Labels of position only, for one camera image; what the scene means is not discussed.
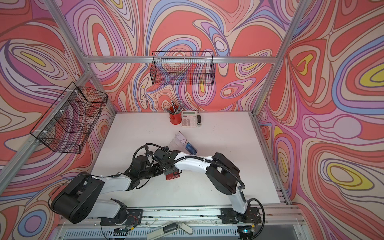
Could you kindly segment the red leather card holder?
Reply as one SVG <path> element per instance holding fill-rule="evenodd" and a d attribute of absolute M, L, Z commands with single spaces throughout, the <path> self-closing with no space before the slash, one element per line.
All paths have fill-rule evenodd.
<path fill-rule="evenodd" d="M 179 171 L 175 171 L 175 172 L 172 172 L 170 174 L 167 174 L 166 175 L 166 180 L 170 181 L 170 180 L 173 180 L 173 179 L 176 179 L 176 178 L 179 178 L 179 177 L 180 177 L 180 172 Z"/>

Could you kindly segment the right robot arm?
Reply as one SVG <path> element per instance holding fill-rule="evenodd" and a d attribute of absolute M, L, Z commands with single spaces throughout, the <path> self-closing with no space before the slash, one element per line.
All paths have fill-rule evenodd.
<path fill-rule="evenodd" d="M 231 208 L 222 208 L 218 218 L 224 224 L 265 224 L 265 210 L 257 199 L 246 200 L 243 190 L 246 188 L 240 177 L 240 170 L 227 157 L 215 153 L 210 157 L 189 155 L 181 151 L 171 151 L 167 147 L 147 143 L 143 145 L 151 165 L 160 169 L 168 179 L 177 178 L 183 171 L 201 173 L 208 177 L 215 189 L 228 196 Z"/>

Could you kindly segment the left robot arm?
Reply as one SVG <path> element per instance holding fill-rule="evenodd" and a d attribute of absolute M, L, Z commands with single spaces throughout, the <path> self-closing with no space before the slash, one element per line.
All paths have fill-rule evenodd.
<path fill-rule="evenodd" d="M 130 215 L 126 204 L 117 200 L 102 200 L 100 195 L 112 192 L 138 190 L 143 187 L 141 181 L 148 182 L 151 178 L 163 173 L 155 163 L 153 152 L 144 144 L 136 150 L 128 169 L 123 173 L 102 177 L 79 173 L 59 190 L 60 192 L 49 201 L 52 212 L 66 218 L 73 224 L 88 218 L 100 218 L 111 225 L 126 225 Z"/>

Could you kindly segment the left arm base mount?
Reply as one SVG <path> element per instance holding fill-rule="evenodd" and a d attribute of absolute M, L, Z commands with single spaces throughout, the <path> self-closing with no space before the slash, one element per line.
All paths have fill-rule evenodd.
<path fill-rule="evenodd" d="M 101 218 L 101 226 L 129 226 L 141 225 L 143 209 L 126 209 L 120 211 L 114 218 Z"/>

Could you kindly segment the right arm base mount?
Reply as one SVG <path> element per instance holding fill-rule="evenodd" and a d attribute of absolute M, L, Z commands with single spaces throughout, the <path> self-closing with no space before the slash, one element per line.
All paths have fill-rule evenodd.
<path fill-rule="evenodd" d="M 255 224 L 262 223 L 259 208 L 247 208 L 244 214 L 234 211 L 232 208 L 221 208 L 218 218 L 222 220 L 223 224 Z"/>

